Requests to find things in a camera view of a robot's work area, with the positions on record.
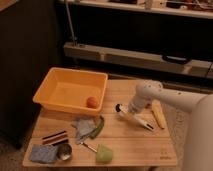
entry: orange plastic bin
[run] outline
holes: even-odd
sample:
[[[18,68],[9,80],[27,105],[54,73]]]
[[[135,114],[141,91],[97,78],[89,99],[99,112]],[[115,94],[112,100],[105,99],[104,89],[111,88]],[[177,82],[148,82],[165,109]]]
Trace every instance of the orange plastic bin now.
[[[102,108],[108,75],[100,72],[65,68],[51,68],[33,97],[44,108],[97,116]],[[87,107],[87,99],[94,97],[97,108]]]

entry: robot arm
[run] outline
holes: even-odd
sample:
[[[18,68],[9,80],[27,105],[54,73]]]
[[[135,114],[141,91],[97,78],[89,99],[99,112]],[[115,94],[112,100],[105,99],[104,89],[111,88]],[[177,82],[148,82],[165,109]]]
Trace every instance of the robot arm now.
[[[213,171],[213,94],[164,89],[161,83],[155,81],[141,82],[129,102],[129,112],[140,112],[146,104],[145,100],[152,99],[192,113],[182,171]]]
[[[146,105],[145,100],[158,99],[185,112],[192,112],[205,94],[164,89],[157,81],[141,82],[136,86],[136,93],[129,103],[129,112],[139,113]]]

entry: dark wall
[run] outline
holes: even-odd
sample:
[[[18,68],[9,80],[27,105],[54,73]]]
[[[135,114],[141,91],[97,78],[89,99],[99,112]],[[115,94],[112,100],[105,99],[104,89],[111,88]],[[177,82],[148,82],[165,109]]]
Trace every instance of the dark wall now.
[[[0,136],[23,135],[39,110],[32,97],[61,57],[53,0],[20,0],[0,12]]]

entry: orange ball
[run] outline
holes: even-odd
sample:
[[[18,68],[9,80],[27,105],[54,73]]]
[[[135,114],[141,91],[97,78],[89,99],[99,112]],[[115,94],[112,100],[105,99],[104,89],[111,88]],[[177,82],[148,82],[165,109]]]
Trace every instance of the orange ball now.
[[[88,97],[87,98],[87,107],[89,108],[97,108],[98,102],[95,97]]]

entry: gray towel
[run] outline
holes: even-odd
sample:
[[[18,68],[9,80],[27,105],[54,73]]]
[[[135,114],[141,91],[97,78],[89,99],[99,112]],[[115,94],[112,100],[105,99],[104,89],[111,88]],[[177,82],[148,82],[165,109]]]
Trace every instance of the gray towel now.
[[[52,145],[33,145],[32,151],[30,153],[30,161],[52,164],[56,161],[56,154],[58,147]]]
[[[79,118],[76,121],[73,121],[72,125],[77,129],[76,144],[83,142],[96,128],[94,120],[91,118]]]

